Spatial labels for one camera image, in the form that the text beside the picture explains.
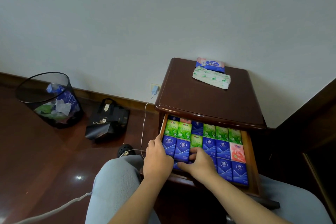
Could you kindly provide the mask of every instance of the baseboard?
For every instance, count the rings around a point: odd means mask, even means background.
[[[5,87],[16,88],[26,79],[27,78],[25,77],[0,72],[0,85],[3,85]],[[90,90],[82,90],[78,88],[73,88],[73,90],[79,100],[89,99],[91,101],[101,102],[104,98],[111,98],[124,107],[137,110],[144,110],[146,105],[146,103],[141,101],[116,97],[113,95],[94,92]],[[146,107],[146,111],[157,113],[157,111],[154,109],[154,104],[148,104]]]

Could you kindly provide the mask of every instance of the trash can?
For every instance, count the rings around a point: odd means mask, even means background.
[[[32,76],[15,91],[16,98],[55,128],[68,128],[83,117],[83,110],[64,73]]]

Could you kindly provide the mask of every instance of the wall outlet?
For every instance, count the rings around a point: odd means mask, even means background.
[[[153,83],[151,83],[150,84],[150,92],[151,93],[152,93],[152,90],[153,90],[154,86],[158,86],[159,87],[159,91],[160,91],[160,89],[161,89],[161,85],[160,84],[153,84]]]

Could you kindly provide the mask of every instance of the gray pants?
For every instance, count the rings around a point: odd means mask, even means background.
[[[97,174],[86,214],[86,224],[107,224],[140,184],[139,170],[144,162],[139,155],[108,161]],[[274,213],[294,224],[330,223],[321,201],[307,190],[260,175],[267,197],[280,203]],[[154,210],[150,224],[160,223]]]

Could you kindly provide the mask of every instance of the open drawer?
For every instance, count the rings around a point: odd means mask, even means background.
[[[168,115],[165,114],[161,129],[160,129],[160,135],[162,137],[163,137],[164,129],[166,127],[167,118],[168,118]],[[237,188],[239,188],[246,194],[260,197],[261,196],[260,180],[259,180],[257,164],[254,158],[251,138],[250,138],[250,135],[246,131],[241,131],[241,138],[242,138],[243,146],[244,146],[249,186],[246,187],[246,186],[241,186],[241,185],[234,184],[234,183],[233,184],[236,185]],[[183,171],[175,170],[175,169],[173,169],[168,180],[171,182],[190,185],[190,186],[198,185],[198,182],[190,174],[183,172]]]

